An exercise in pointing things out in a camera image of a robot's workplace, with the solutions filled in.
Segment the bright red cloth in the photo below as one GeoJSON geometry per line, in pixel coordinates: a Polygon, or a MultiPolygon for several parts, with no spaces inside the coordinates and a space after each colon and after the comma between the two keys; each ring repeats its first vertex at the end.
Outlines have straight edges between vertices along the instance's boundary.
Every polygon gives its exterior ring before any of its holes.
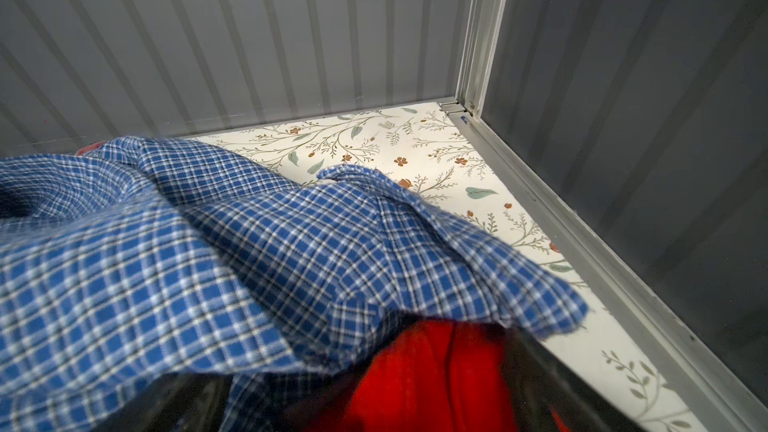
{"type": "Polygon", "coordinates": [[[308,431],[515,431],[502,332],[421,321],[379,352],[308,431]]]}

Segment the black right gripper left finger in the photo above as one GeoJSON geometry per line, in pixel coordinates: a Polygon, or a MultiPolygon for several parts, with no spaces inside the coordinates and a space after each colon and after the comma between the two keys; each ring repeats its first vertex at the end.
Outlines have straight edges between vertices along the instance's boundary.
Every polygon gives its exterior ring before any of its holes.
{"type": "Polygon", "coordinates": [[[233,377],[172,373],[159,377],[96,431],[218,431],[233,377]]]}

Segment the dark grey red cloth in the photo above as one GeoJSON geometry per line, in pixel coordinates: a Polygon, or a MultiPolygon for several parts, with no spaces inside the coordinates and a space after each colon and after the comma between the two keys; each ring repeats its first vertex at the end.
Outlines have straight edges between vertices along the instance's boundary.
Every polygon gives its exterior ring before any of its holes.
{"type": "Polygon", "coordinates": [[[90,144],[90,145],[87,145],[87,146],[85,146],[85,147],[83,147],[83,148],[79,149],[79,150],[78,150],[78,151],[75,153],[75,155],[76,155],[76,156],[78,156],[78,157],[81,157],[81,156],[85,156],[85,155],[87,155],[87,154],[89,154],[89,153],[92,153],[92,152],[94,152],[94,151],[96,151],[96,150],[100,149],[100,148],[101,148],[101,147],[103,147],[105,144],[106,144],[106,141],[101,141],[101,142],[92,143],[92,144],[90,144]]]}

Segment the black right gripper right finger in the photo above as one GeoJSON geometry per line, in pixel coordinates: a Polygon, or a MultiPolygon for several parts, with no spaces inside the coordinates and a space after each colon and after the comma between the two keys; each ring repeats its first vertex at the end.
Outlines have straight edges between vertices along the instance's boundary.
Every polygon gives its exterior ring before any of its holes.
{"type": "Polygon", "coordinates": [[[520,431],[641,431],[528,332],[504,331],[502,376],[520,431]]]}

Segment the blue plaid shirt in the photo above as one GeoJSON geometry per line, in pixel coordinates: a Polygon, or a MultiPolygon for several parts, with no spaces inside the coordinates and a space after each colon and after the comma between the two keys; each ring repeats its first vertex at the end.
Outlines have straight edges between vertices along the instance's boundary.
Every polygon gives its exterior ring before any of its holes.
{"type": "Polygon", "coordinates": [[[386,175],[303,186],[197,141],[1,162],[1,427],[88,431],[156,378],[233,379],[222,427],[370,356],[409,315],[577,330],[584,299],[386,175]]]}

